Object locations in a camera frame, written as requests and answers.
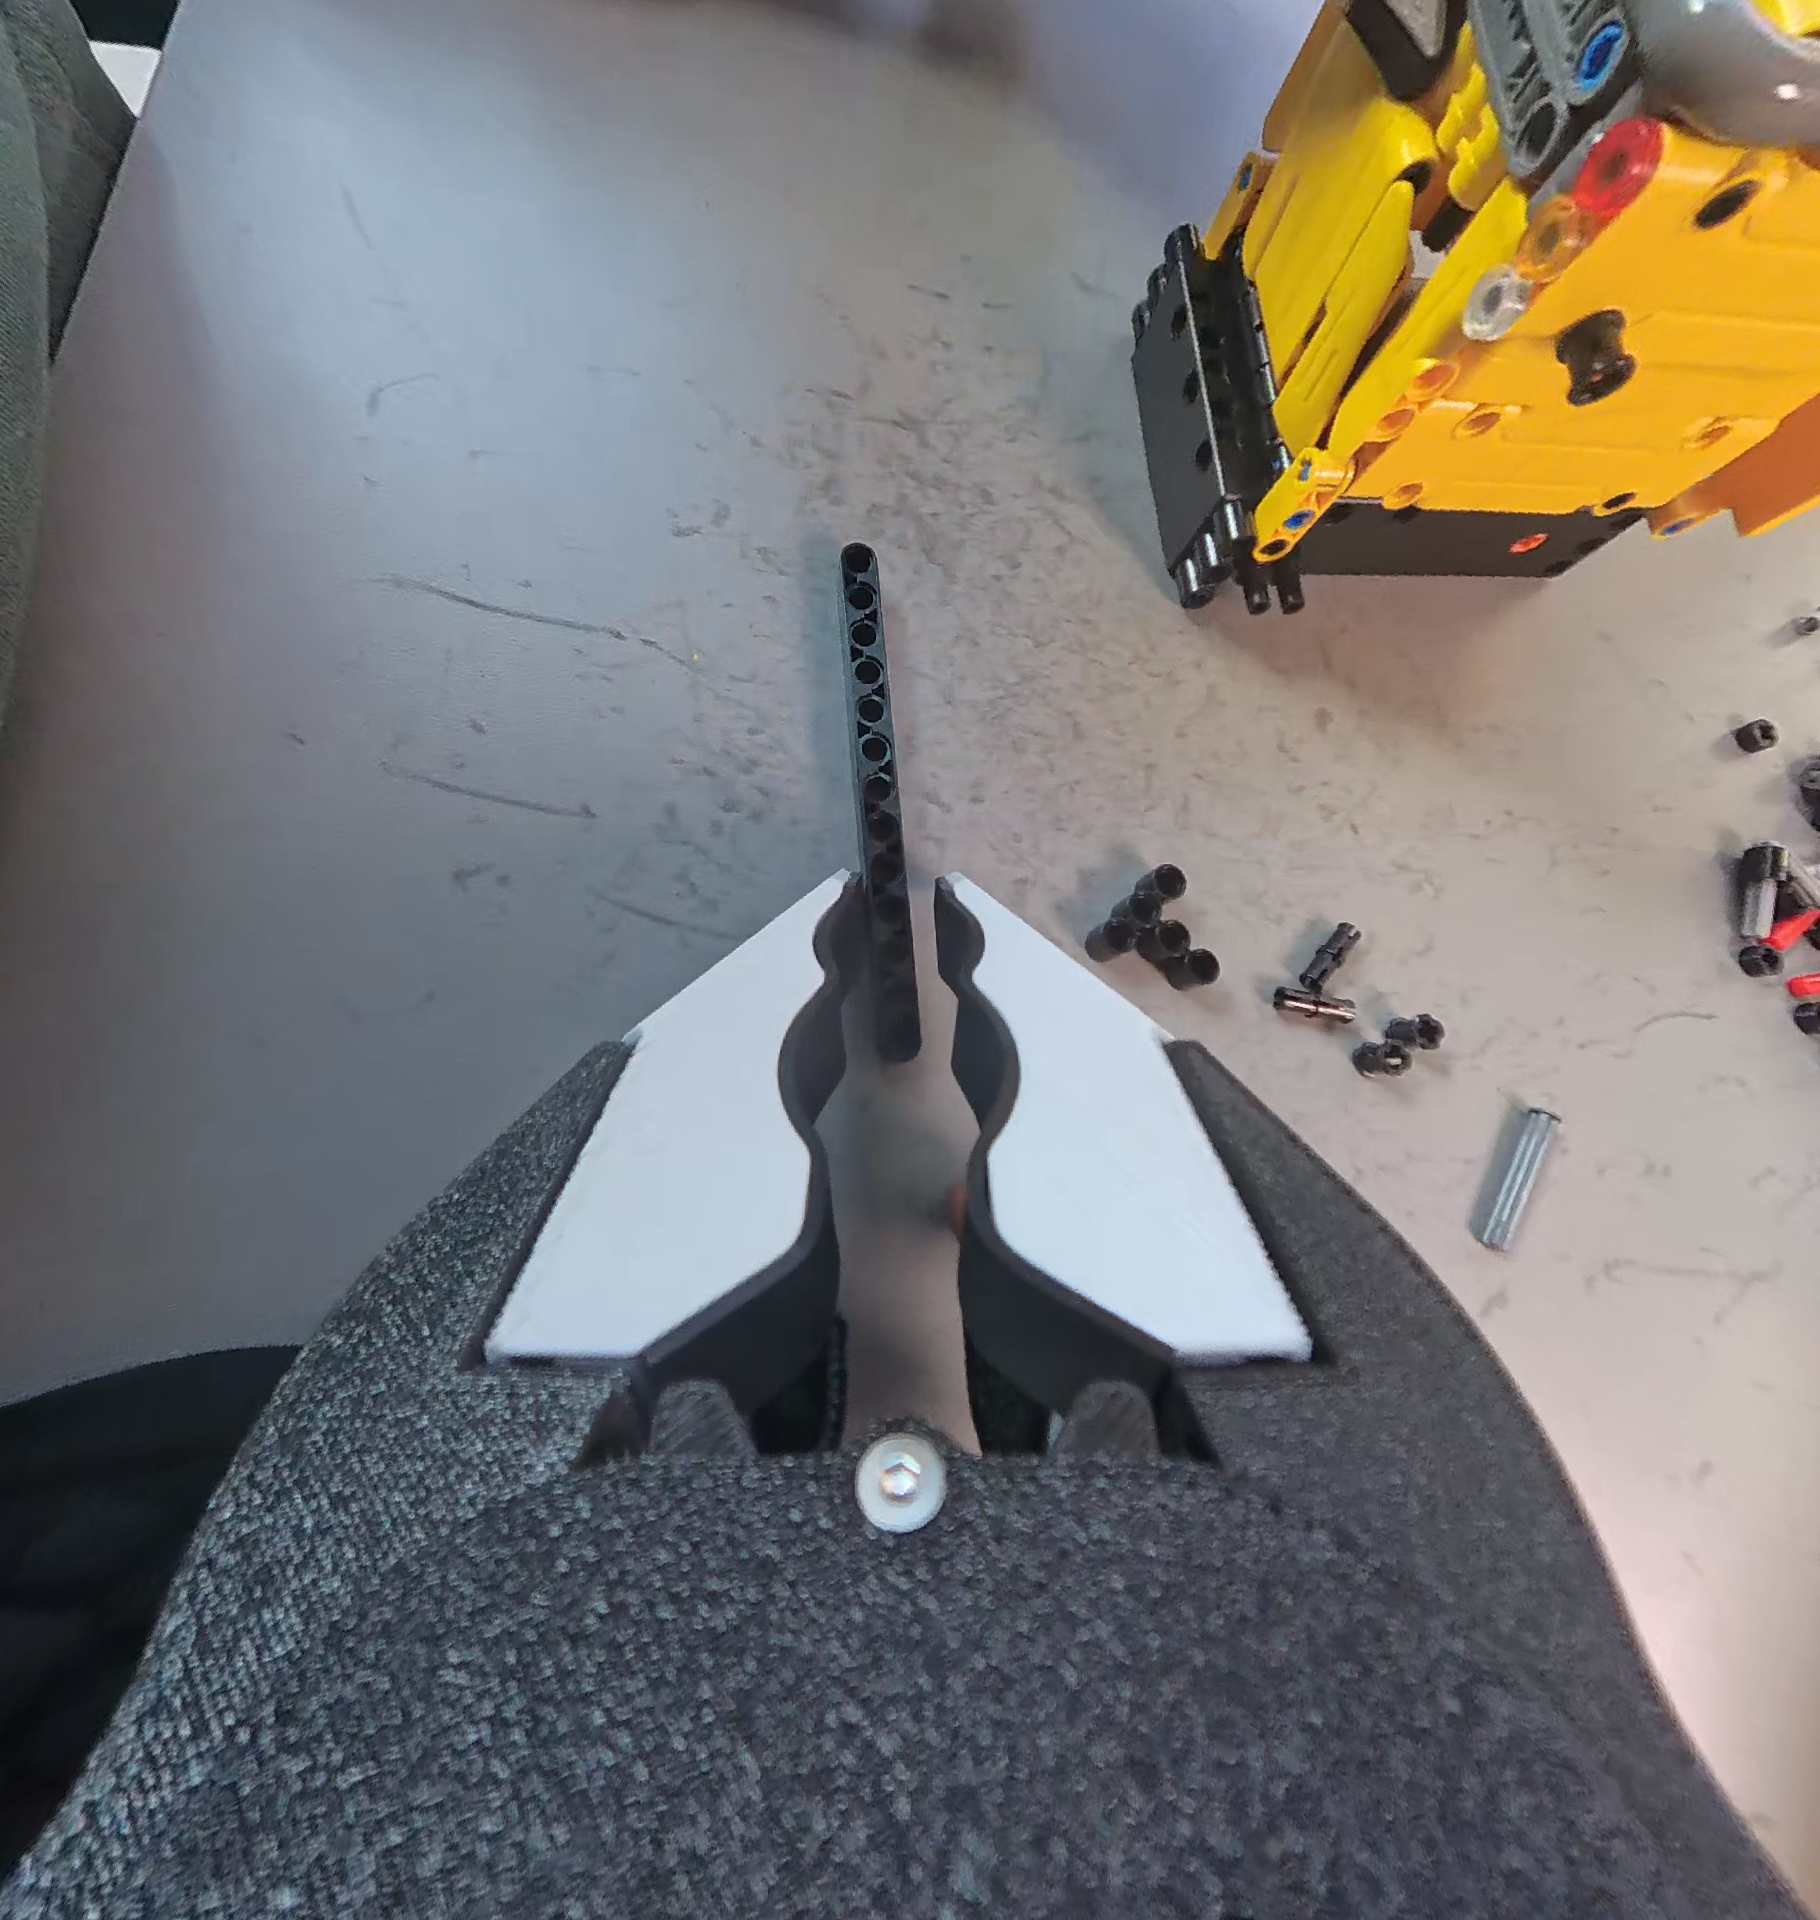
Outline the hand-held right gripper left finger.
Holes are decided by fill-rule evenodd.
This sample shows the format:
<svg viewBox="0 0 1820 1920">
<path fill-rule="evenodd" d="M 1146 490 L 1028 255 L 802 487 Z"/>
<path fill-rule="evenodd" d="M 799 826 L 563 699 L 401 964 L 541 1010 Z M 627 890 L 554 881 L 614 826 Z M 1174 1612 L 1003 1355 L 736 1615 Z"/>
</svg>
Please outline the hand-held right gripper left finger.
<svg viewBox="0 0 1820 1920">
<path fill-rule="evenodd" d="M 799 1370 L 838 1245 L 820 1114 L 849 1071 L 832 870 L 624 1038 L 614 1089 L 484 1335 L 487 1365 Z"/>
</svg>

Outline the short dark grey lego axle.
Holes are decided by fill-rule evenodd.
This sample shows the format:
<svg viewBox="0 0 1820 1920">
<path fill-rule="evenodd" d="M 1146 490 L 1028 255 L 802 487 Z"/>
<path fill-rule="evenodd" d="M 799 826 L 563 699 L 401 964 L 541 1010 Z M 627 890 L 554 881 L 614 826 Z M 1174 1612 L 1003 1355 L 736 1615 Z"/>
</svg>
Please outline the short dark grey lego axle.
<svg viewBox="0 0 1820 1920">
<path fill-rule="evenodd" d="M 1494 1255 L 1510 1252 L 1558 1133 L 1562 1114 L 1544 1107 L 1515 1110 L 1501 1121 L 1494 1163 L 1473 1206 L 1473 1239 L 1482 1249 Z"/>
</svg>

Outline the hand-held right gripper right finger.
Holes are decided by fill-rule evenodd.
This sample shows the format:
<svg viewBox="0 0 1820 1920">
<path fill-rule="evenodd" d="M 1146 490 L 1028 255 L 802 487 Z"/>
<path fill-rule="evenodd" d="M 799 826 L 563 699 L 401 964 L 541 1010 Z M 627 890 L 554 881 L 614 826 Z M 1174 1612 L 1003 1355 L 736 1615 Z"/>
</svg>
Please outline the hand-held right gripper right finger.
<svg viewBox="0 0 1820 1920">
<path fill-rule="evenodd" d="M 962 1312 L 997 1370 L 1302 1365 L 1314 1343 L 1174 1038 L 963 873 L 933 884 L 979 1123 Z"/>
</svg>

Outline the person's green sweatshirt torso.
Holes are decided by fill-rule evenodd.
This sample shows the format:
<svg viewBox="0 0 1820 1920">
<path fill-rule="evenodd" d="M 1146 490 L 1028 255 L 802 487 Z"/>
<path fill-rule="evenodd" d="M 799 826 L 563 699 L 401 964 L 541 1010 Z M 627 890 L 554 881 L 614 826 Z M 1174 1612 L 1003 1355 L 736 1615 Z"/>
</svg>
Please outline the person's green sweatshirt torso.
<svg viewBox="0 0 1820 1920">
<path fill-rule="evenodd" d="M 95 2 L 0 2 L 0 756 L 38 540 L 52 365 L 133 114 Z"/>
</svg>

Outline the long black lego beam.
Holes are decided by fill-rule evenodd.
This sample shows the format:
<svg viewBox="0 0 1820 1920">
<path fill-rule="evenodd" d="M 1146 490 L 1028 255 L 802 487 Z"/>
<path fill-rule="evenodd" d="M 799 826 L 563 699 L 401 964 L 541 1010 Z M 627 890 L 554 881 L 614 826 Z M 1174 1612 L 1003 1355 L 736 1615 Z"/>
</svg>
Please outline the long black lego beam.
<svg viewBox="0 0 1820 1920">
<path fill-rule="evenodd" d="M 901 836 L 901 769 L 881 566 L 875 546 L 863 540 L 844 545 L 837 561 L 841 693 L 852 738 L 859 881 L 865 890 L 875 1050 L 886 1065 L 910 1065 L 921 1053 L 921 1013 Z"/>
</svg>

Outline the yellow and black lego model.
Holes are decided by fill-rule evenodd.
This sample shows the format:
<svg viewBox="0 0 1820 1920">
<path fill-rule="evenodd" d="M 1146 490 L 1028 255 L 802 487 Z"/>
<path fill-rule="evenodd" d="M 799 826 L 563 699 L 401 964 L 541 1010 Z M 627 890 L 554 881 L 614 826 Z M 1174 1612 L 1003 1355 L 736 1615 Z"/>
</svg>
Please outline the yellow and black lego model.
<svg viewBox="0 0 1820 1920">
<path fill-rule="evenodd" d="M 1131 368 L 1188 610 L 1779 530 L 1820 505 L 1820 2 L 1323 2 Z"/>
</svg>

